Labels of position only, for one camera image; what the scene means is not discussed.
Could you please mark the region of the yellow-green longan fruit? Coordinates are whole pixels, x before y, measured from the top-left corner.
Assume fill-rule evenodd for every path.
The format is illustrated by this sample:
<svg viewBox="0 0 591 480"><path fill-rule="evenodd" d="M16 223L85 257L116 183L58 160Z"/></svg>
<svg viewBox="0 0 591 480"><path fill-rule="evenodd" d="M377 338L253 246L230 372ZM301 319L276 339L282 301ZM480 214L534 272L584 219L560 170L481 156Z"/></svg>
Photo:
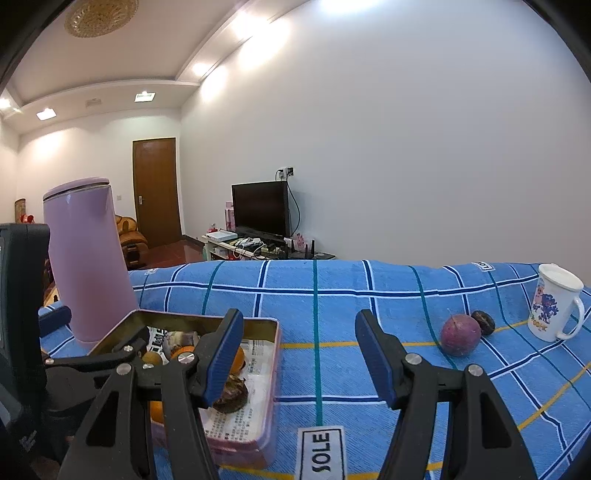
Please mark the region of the yellow-green longan fruit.
<svg viewBox="0 0 591 480"><path fill-rule="evenodd" d="M159 366L162 364L162 358L159 355L158 352L155 351L147 351L143 356L142 356L142 368L143 369L151 369L154 368L155 366Z"/></svg>

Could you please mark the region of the purple sugarcane piece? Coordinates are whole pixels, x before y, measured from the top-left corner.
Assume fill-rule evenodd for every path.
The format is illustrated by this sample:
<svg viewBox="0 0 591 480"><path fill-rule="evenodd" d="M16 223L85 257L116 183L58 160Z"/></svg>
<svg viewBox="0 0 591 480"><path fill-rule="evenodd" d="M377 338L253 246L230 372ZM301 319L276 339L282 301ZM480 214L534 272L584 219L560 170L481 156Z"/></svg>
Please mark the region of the purple sugarcane piece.
<svg viewBox="0 0 591 480"><path fill-rule="evenodd" d="M164 336L162 348L165 357L170 360L171 354L182 346L198 344L200 336L197 332L170 331Z"/></svg>

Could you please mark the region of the small orange tangerine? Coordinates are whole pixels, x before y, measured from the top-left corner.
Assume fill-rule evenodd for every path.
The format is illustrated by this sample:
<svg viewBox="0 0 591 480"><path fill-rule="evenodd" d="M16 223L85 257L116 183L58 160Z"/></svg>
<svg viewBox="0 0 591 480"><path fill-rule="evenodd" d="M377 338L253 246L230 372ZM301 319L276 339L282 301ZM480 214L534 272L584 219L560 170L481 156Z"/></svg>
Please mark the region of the small orange tangerine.
<svg viewBox="0 0 591 480"><path fill-rule="evenodd" d="M192 346L192 345L182 346L182 347L178 348L177 350L175 350L171 354L170 360L176 359L182 353L193 353L193 351L194 351L194 346Z"/></svg>

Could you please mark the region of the small orange kumquat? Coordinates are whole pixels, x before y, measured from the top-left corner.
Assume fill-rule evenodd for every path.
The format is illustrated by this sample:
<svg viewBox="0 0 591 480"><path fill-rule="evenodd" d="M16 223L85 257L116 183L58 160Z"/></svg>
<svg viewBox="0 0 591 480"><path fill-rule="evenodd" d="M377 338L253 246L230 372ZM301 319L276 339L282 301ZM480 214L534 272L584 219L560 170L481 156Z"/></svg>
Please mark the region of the small orange kumquat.
<svg viewBox="0 0 591 480"><path fill-rule="evenodd" d="M163 424L163 403L161 401L150 401L149 402L149 414L152 422Z"/></svg>

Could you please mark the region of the dark wrinkled passion fruit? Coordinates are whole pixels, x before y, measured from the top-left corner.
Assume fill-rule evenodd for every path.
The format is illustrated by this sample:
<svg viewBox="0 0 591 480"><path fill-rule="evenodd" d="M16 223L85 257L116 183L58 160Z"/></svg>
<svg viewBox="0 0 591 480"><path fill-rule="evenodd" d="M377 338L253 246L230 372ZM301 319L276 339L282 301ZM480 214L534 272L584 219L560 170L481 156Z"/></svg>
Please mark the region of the dark wrinkled passion fruit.
<svg viewBox="0 0 591 480"><path fill-rule="evenodd" d="M249 390L245 380L235 375L228 375L221 396L214 401L212 407L223 414L231 414L245 407L249 399Z"/></svg>

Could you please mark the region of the large orange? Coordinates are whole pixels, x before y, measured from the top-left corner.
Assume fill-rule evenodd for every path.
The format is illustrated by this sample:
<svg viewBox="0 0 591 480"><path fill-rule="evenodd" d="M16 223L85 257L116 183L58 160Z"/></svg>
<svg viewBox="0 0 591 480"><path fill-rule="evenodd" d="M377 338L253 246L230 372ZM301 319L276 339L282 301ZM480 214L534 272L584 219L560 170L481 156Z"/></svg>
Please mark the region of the large orange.
<svg viewBox="0 0 591 480"><path fill-rule="evenodd" d="M229 373L231 375L238 376L243 368L245 368L245 350L243 350L242 346L239 346L238 351L236 351L235 358L233 359L230 366Z"/></svg>

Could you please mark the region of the lilac electric kettle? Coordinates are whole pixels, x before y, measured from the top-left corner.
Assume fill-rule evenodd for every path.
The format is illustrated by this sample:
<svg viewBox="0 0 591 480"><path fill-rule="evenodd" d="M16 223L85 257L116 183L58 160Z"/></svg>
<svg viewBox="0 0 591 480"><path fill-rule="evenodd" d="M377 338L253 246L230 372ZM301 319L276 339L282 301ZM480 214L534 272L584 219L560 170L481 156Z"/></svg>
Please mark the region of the lilac electric kettle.
<svg viewBox="0 0 591 480"><path fill-rule="evenodd" d="M76 341L96 345L138 308L116 228L108 179L90 177L43 196L49 259L61 302L71 310Z"/></svg>

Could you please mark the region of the brown leather sofa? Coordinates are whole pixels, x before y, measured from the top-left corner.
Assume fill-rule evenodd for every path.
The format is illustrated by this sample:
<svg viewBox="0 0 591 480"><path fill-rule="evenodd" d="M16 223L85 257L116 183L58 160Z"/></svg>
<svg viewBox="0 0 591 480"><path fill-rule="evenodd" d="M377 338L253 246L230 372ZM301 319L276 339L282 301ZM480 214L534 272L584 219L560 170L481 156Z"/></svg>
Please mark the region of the brown leather sofa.
<svg viewBox="0 0 591 480"><path fill-rule="evenodd" d="M138 230L137 222L131 217L116 215L115 224L127 269L143 267L149 247L146 238Z"/></svg>

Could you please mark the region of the purple round passion fruit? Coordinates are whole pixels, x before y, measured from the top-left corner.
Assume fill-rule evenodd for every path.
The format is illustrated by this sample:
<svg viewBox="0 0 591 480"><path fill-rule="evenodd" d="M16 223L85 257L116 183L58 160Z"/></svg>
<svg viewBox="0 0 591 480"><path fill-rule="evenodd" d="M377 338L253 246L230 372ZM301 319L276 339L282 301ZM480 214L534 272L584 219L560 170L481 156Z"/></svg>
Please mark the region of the purple round passion fruit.
<svg viewBox="0 0 591 480"><path fill-rule="evenodd" d="M481 335L481 327L474 318L465 314L456 314L444 323L440 343L447 354L464 357L475 350Z"/></svg>

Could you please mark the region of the dark shrivelled small fruit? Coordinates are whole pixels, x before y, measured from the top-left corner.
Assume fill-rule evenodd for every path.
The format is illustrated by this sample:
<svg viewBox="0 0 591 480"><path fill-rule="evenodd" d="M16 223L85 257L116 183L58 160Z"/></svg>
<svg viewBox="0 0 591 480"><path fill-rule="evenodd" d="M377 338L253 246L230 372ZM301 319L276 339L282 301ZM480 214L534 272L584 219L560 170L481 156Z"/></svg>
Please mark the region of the dark shrivelled small fruit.
<svg viewBox="0 0 591 480"><path fill-rule="evenodd" d="M485 311L474 310L471 317L479 324L483 336L489 336L496 330L494 319Z"/></svg>

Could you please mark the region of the pink metal tin box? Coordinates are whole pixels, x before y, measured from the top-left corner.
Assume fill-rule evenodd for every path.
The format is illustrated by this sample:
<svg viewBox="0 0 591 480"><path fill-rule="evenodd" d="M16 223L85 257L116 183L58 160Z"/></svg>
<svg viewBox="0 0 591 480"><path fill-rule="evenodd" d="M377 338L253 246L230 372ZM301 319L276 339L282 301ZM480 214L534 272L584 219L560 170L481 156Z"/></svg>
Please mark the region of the pink metal tin box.
<svg viewBox="0 0 591 480"><path fill-rule="evenodd" d="M129 313L90 350L91 356L110 352L135 327L148 329L148 348L169 331L194 331L202 336L214 331L221 318L135 310ZM200 412L213 461L219 466L263 469L276 454L276 390L280 367L280 323L273 318L246 318L242 347L245 365L238 377L245 380L247 401L235 413L213 408Z"/></svg>

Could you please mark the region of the white tv stand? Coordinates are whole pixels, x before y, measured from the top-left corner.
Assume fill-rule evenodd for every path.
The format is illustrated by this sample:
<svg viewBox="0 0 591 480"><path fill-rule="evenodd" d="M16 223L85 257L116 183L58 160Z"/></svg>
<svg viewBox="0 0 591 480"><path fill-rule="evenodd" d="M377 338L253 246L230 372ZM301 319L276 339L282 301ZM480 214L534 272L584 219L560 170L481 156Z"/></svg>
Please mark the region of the white tv stand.
<svg viewBox="0 0 591 480"><path fill-rule="evenodd" d="M200 237L204 245L204 258L212 260L335 260L332 253L321 252L315 240L304 241L297 238L283 240L263 239L263 237L238 236L229 231L208 232Z"/></svg>

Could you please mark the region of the brown wooden door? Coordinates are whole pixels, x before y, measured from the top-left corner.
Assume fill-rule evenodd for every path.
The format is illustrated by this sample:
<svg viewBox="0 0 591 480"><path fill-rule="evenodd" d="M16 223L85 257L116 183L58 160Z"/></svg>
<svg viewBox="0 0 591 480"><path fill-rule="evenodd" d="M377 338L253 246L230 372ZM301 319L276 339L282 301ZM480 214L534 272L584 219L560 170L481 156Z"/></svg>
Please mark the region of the brown wooden door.
<svg viewBox="0 0 591 480"><path fill-rule="evenodd" d="M176 138L132 142L135 211L150 249L181 238L176 178Z"/></svg>

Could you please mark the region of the blue plaid towel cloth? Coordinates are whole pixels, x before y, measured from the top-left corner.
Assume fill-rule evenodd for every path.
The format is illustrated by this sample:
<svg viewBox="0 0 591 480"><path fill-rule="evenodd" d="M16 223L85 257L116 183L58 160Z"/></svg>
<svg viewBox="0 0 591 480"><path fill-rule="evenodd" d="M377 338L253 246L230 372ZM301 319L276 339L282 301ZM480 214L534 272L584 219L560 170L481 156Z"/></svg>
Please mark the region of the blue plaid towel cloth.
<svg viewBox="0 0 591 480"><path fill-rule="evenodd" d="M538 267L431 269L353 261L201 262L131 274L136 310L236 309L280 323L276 454L216 479L586 479L590 475L590 292L581 331L528 327ZM482 310L496 330L464 357L444 323ZM70 327L42 339L46 365L90 355ZM151 422L156 476L171 478Z"/></svg>

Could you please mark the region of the white printed mug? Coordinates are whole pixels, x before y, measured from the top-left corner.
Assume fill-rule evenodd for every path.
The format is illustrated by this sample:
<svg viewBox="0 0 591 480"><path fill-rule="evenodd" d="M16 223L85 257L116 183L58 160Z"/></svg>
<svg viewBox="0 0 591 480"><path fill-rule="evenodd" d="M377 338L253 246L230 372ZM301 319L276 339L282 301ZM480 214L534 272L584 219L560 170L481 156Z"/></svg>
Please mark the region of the white printed mug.
<svg viewBox="0 0 591 480"><path fill-rule="evenodd" d="M554 263L540 264L538 272L528 319L530 331L549 343L574 338L585 323L582 280Z"/></svg>

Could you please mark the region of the black television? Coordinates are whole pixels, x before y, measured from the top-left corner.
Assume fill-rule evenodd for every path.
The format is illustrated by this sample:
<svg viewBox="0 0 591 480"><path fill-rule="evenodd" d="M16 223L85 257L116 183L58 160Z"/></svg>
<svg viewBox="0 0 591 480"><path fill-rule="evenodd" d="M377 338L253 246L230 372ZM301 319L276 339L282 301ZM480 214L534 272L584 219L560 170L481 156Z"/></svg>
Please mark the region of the black television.
<svg viewBox="0 0 591 480"><path fill-rule="evenodd" d="M287 181L233 184L231 194L236 232L290 235Z"/></svg>

